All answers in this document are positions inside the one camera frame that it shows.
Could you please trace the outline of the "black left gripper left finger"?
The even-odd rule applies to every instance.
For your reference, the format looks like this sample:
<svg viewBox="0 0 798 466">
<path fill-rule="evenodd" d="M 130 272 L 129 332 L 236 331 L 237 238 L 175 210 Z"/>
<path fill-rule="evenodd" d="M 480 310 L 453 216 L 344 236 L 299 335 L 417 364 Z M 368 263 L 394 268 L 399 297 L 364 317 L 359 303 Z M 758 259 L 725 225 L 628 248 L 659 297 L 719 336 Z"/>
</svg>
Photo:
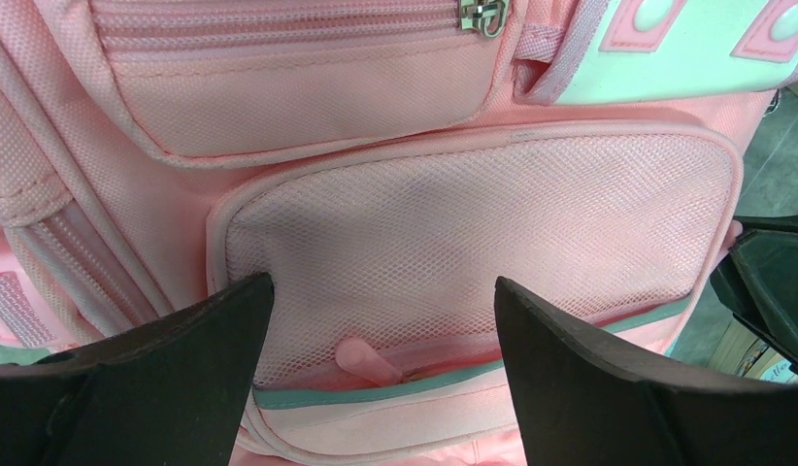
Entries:
<svg viewBox="0 0 798 466">
<path fill-rule="evenodd" d="M 225 465 L 274 304 L 258 274 L 30 365 L 0 365 L 0 465 Z"/>
</svg>

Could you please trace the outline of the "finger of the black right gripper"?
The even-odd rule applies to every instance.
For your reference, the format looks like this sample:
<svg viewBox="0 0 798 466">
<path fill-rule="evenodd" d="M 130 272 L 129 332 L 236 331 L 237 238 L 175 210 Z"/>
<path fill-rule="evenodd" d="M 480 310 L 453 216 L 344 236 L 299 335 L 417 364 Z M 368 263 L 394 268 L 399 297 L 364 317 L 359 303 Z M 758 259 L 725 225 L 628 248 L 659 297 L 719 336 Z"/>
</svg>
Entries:
<svg viewBox="0 0 798 466">
<path fill-rule="evenodd" d="M 742 226 L 710 283 L 734 318 L 798 375 L 798 215 L 737 216 Z"/>
</svg>

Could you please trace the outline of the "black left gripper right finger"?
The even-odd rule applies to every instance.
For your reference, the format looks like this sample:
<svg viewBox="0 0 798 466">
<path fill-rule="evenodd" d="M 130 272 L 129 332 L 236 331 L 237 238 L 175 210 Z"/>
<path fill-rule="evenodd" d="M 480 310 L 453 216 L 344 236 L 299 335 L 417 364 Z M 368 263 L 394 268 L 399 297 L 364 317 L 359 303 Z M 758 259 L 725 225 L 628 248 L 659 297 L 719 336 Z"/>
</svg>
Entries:
<svg viewBox="0 0 798 466">
<path fill-rule="evenodd" d="M 499 278 L 494 313 L 530 465 L 798 465 L 798 383 L 679 362 Z"/>
</svg>

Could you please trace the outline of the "pink school backpack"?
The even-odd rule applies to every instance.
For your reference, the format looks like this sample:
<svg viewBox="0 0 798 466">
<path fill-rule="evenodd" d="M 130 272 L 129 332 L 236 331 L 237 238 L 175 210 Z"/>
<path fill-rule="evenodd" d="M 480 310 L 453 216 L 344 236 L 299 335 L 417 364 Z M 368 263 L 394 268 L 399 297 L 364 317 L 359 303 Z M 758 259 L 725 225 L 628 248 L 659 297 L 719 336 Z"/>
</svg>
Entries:
<svg viewBox="0 0 798 466">
<path fill-rule="evenodd" d="M 244 463 L 521 463 L 497 278 L 667 353 L 797 81 L 798 1 L 0 1 L 0 345 L 267 272 Z"/>
</svg>

